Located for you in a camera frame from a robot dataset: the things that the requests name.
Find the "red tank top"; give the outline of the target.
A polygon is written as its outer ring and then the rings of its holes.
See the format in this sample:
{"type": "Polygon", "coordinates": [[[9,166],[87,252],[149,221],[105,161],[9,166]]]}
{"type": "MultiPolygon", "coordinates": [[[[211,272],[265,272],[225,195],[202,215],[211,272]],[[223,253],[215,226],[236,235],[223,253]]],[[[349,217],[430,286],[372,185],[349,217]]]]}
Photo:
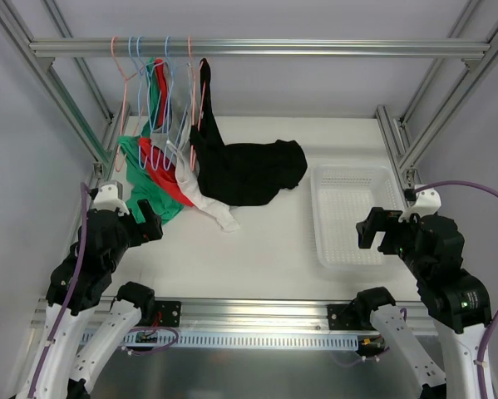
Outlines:
{"type": "Polygon", "coordinates": [[[169,144],[175,145],[174,129],[178,128],[173,115],[171,95],[173,78],[170,68],[161,58],[151,58],[146,66],[148,78],[149,119],[138,140],[139,161],[150,179],[176,202],[193,207],[182,193],[175,178],[176,156],[169,144]]]}

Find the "white tank top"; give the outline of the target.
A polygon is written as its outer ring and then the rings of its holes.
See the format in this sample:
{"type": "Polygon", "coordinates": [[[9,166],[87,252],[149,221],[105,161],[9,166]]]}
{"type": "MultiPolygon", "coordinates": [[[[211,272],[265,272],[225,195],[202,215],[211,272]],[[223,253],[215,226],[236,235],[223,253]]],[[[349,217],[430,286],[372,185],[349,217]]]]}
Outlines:
{"type": "Polygon", "coordinates": [[[190,203],[200,212],[207,214],[215,219],[220,228],[226,232],[231,233],[240,228],[238,221],[230,213],[228,205],[203,195],[197,179],[197,162],[196,172],[190,169],[190,133],[192,131],[198,132],[200,127],[200,116],[197,111],[201,111],[198,101],[200,96],[196,95],[196,122],[195,126],[191,127],[191,103],[190,115],[186,119],[183,126],[182,136],[178,145],[173,145],[169,141],[166,143],[167,148],[175,155],[175,181],[179,187],[182,195],[187,198],[190,203]]]}

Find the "black tank top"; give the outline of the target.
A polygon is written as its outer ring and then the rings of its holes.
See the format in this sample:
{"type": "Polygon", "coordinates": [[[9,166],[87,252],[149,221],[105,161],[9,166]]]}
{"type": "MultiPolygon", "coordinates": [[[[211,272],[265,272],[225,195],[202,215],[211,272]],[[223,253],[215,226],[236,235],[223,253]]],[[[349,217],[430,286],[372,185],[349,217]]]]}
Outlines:
{"type": "Polygon", "coordinates": [[[211,68],[205,58],[200,61],[200,94],[201,113],[191,127],[190,144],[196,154],[202,195],[228,206],[262,206],[280,190],[298,186],[308,162],[297,141],[224,143],[213,113],[211,68]]]}

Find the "grey tank top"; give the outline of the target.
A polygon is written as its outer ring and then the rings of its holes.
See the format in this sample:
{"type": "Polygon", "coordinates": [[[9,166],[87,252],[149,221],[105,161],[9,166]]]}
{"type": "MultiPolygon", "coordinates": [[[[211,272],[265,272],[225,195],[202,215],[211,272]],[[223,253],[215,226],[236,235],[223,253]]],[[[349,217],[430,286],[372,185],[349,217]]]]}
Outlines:
{"type": "Polygon", "coordinates": [[[179,64],[170,70],[165,62],[163,75],[157,70],[161,88],[165,89],[165,104],[163,124],[151,135],[151,142],[163,147],[168,141],[178,145],[182,136],[183,126],[190,113],[192,85],[190,64],[179,64]]]}

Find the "blue hanger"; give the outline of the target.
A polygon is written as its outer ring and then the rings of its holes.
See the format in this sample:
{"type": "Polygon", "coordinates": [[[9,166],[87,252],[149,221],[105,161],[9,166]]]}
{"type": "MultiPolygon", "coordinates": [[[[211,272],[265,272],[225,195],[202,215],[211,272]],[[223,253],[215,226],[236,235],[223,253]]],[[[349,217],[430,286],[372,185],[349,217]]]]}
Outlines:
{"type": "Polygon", "coordinates": [[[167,171],[175,162],[175,147],[180,143],[182,128],[189,116],[190,82],[186,74],[189,65],[176,60],[171,50],[172,42],[171,36],[165,39],[165,56],[160,64],[164,67],[160,76],[165,78],[165,89],[159,87],[159,97],[165,96],[165,102],[164,105],[159,103],[157,112],[162,116],[162,122],[150,132],[152,150],[158,150],[153,159],[154,170],[161,167],[167,171]]]}
{"type": "Polygon", "coordinates": [[[161,59],[154,57],[147,62],[150,81],[140,81],[137,94],[137,105],[141,115],[146,117],[146,122],[141,127],[140,140],[145,144],[151,143],[151,135],[163,124],[165,104],[165,89],[161,88],[157,70],[163,75],[163,64],[161,59]]]}
{"type": "Polygon", "coordinates": [[[150,81],[148,64],[144,62],[141,56],[141,42],[145,39],[144,36],[129,37],[127,42],[128,56],[135,68],[136,74],[140,77],[140,81],[150,81]]]}

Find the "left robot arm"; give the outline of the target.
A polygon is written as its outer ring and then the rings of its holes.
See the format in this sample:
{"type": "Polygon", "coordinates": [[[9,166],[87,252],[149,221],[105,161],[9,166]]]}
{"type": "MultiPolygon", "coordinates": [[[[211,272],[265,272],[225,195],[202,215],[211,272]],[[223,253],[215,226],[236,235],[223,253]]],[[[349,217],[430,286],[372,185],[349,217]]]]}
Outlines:
{"type": "Polygon", "coordinates": [[[17,398],[88,398],[125,335],[154,319],[154,290],[125,283],[94,336],[80,344],[125,252],[163,235],[148,200],[138,206],[141,223],[118,208],[83,211],[78,243],[52,272],[42,340],[17,398]]]}

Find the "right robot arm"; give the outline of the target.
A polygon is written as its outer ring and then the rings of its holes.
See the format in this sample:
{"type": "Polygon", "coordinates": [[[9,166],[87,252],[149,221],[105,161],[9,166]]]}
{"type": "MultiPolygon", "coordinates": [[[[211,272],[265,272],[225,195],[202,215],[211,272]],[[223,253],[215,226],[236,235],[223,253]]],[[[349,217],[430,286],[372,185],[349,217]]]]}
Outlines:
{"type": "Polygon", "coordinates": [[[456,222],[439,214],[413,214],[374,207],[357,223],[358,246],[396,255],[417,281],[417,291],[433,319],[443,367],[428,356],[406,325],[394,297],[384,287],[364,290],[340,312],[340,323],[377,331],[420,398],[486,398],[492,387],[487,343],[496,325],[485,285],[462,267],[464,237],[456,222]]]}

